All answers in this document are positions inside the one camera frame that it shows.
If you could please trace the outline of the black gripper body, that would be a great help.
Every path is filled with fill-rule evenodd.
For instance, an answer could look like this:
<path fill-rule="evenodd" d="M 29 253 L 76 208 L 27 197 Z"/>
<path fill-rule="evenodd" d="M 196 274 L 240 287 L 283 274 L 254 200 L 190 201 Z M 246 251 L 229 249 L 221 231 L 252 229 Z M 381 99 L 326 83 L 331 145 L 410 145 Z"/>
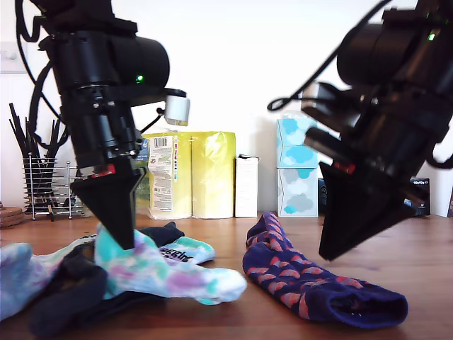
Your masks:
<path fill-rule="evenodd" d="M 135 168 L 137 131 L 131 101 L 138 85 L 58 85 L 61 114 L 80 169 L 114 165 Z"/>

